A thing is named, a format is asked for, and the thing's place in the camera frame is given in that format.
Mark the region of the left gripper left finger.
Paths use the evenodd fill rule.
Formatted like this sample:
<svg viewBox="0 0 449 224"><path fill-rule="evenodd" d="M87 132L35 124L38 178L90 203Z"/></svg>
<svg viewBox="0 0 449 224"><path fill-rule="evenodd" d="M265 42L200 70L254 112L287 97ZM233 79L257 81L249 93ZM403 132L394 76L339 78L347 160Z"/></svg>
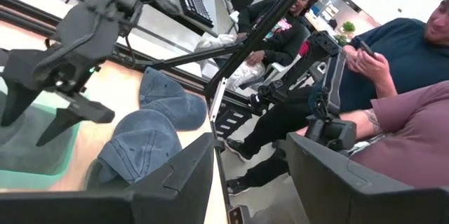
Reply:
<svg viewBox="0 0 449 224"><path fill-rule="evenodd" d="M0 193L0 224L203 224L214 156L203 133L124 190Z"/></svg>

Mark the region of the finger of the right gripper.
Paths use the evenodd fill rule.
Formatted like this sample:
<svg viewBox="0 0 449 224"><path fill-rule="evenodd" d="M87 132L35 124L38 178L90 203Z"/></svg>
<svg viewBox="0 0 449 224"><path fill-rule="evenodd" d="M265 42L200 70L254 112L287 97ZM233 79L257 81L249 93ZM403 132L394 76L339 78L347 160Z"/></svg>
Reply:
<svg viewBox="0 0 449 224"><path fill-rule="evenodd" d="M8 94L4 106L1 126L10 126L33 103L39 91L28 89L19 83L7 83Z"/></svg>
<svg viewBox="0 0 449 224"><path fill-rule="evenodd" d="M102 103L92 101L75 94L67 108L58 108L55 118L42 133L36 146L41 147L55 137L81 121L92 121L96 124L108 124L115 117L115 112Z"/></svg>

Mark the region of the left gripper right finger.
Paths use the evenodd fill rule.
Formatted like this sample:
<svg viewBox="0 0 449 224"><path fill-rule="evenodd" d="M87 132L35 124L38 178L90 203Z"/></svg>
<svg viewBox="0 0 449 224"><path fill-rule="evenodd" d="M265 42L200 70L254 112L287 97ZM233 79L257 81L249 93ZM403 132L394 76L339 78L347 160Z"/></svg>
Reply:
<svg viewBox="0 0 449 224"><path fill-rule="evenodd" d="M413 188L296 133L286 156L310 224L449 224L449 187Z"/></svg>

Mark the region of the blue denim cap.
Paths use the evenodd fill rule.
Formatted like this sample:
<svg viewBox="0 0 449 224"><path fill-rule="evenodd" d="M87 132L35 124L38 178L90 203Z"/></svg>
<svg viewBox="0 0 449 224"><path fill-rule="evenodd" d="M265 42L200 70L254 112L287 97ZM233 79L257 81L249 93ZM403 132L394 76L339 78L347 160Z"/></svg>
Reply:
<svg viewBox="0 0 449 224"><path fill-rule="evenodd" d="M179 131L200 128L207 115L203 98L186 92L164 73L147 67L139 90L139 108L164 114Z"/></svg>
<svg viewBox="0 0 449 224"><path fill-rule="evenodd" d="M124 189L148 176L182 150L170 120L155 110L137 110L115 127L86 173L86 190Z"/></svg>

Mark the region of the green mat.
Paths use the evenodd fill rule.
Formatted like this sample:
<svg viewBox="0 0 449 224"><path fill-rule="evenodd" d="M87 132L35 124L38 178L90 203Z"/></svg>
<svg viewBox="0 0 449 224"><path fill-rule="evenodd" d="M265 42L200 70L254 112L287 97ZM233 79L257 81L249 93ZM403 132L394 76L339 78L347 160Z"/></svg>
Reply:
<svg viewBox="0 0 449 224"><path fill-rule="evenodd" d="M20 118L0 126L0 189L42 190L66 173L79 125L76 124L44 146L41 134L68 102L54 93L41 92Z"/></svg>

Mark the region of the person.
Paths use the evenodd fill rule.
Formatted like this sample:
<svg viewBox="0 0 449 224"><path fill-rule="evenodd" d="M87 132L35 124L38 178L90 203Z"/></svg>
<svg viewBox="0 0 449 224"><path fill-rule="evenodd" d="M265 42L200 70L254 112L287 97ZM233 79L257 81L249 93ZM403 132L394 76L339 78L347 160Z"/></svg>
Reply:
<svg viewBox="0 0 449 224"><path fill-rule="evenodd" d="M290 65L309 36L304 15L315 2L316 0L296 0L288 12L270 28L262 41L255 45L244 62L250 66L262 62L266 68L272 63L284 67ZM276 0L262 0L241 10L237 22L238 39L246 39L260 25L275 3Z"/></svg>
<svg viewBox="0 0 449 224"><path fill-rule="evenodd" d="M356 140L384 136L354 162L416 188L449 186L449 80L340 117L356 124Z"/></svg>
<svg viewBox="0 0 449 224"><path fill-rule="evenodd" d="M374 58L361 50L360 40L373 50ZM396 18L354 37L343 49L347 66L340 83L341 112L365 110L372 99L449 80L449 0L442 0L426 22ZM284 102L258 119L244 140L227 138L225 146L247 162L262 146L304 128L320 87L317 82L290 91Z"/></svg>

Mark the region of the silver mounting plate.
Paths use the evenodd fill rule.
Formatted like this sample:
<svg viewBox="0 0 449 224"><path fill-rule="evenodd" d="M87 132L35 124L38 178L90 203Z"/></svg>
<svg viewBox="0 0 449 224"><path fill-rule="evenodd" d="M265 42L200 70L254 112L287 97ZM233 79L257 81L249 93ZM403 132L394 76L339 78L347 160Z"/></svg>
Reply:
<svg viewBox="0 0 449 224"><path fill-rule="evenodd" d="M228 82L227 78L222 78L220 83L217 85L215 95L212 99L212 105L210 106L210 110L209 110L209 119L210 119L211 123L215 122L215 120L217 118L217 114L220 109L220 105L221 105L223 96L226 91L227 82Z"/></svg>

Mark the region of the black smartphone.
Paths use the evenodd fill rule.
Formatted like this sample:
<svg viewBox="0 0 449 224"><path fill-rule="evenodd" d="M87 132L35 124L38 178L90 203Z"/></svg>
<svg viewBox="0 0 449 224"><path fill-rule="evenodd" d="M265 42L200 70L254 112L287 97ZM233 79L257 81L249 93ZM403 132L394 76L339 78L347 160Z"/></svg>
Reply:
<svg viewBox="0 0 449 224"><path fill-rule="evenodd" d="M363 40L359 41L359 46L361 48L362 51L365 51L370 57L374 58L375 57L375 53L373 52L373 50L369 47L369 45L367 45L367 43Z"/></svg>

